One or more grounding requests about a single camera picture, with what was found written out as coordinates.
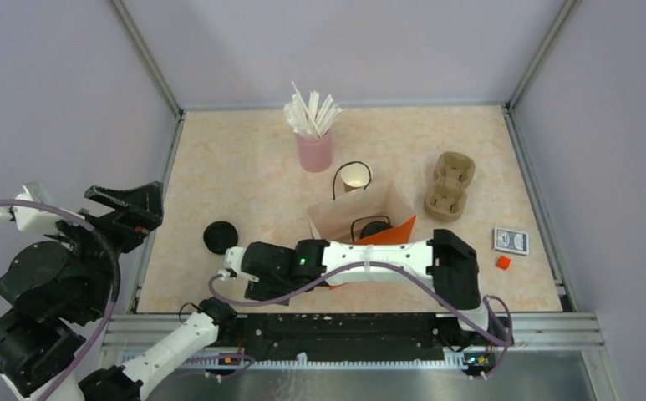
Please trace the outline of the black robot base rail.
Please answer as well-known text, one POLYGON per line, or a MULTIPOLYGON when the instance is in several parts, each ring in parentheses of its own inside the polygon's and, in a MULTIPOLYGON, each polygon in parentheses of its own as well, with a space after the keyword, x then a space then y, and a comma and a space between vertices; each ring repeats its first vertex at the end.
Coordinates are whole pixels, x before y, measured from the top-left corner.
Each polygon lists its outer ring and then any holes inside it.
POLYGON ((411 362, 439 360, 447 351, 496 345, 460 328, 456 317, 432 312, 294 314, 250 313, 220 328, 216 348, 258 362, 411 362))

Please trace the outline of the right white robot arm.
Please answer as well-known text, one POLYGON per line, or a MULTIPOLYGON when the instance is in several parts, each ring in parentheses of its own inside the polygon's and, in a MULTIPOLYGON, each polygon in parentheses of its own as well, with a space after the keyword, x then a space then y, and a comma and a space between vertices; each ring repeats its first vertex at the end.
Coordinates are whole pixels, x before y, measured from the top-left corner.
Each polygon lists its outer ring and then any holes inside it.
POLYGON ((315 287, 407 280, 455 315, 465 342, 512 344, 510 328, 481 293, 476 251, 446 229, 400 245, 310 239, 287 248, 258 241, 226 251, 224 267, 247 279, 246 299, 261 305, 283 303, 315 287))

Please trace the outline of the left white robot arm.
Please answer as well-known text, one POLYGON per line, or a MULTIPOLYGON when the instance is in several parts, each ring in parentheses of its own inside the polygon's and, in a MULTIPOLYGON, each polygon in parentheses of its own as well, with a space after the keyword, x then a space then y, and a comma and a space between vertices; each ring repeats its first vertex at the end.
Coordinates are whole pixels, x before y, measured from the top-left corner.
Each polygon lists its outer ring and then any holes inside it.
POLYGON ((43 238, 0 276, 0 296, 10 306, 0 317, 0 375, 21 400, 144 400, 194 353, 236 335, 236 312, 209 298, 139 357, 75 379, 94 340, 74 327, 105 327, 120 295, 120 256, 140 246, 164 216, 159 181, 128 190, 94 185, 84 195, 109 212, 59 208, 38 181, 0 200, 0 224, 43 238))

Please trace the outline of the black plastic cup lid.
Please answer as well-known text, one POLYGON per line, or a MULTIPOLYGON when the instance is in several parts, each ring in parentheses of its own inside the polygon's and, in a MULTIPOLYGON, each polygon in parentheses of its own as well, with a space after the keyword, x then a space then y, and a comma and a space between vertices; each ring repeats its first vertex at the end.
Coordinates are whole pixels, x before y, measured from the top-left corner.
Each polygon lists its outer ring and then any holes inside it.
POLYGON ((371 221, 362 228, 359 233, 359 239, 374 236, 391 228, 393 228, 393 226, 388 221, 371 221))

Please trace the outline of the orange paper bag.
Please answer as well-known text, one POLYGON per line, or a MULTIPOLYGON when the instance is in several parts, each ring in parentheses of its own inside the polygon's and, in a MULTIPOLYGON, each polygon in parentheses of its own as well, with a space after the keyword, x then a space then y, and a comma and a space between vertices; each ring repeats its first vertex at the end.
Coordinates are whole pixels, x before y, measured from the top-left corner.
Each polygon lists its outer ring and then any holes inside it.
POLYGON ((351 163, 342 164, 333 174, 331 198, 306 209, 311 237, 325 240, 329 246, 321 256, 323 272, 328 274, 343 266, 358 263, 325 280, 331 287, 348 282, 373 282, 394 280, 391 270, 371 266, 372 261, 382 261, 383 246, 402 246, 411 242, 417 213, 405 195, 400 183, 393 178, 375 177, 363 189, 346 193, 339 178, 340 170, 351 163), (393 228, 374 236, 359 239, 362 228, 371 221, 388 221, 393 228))

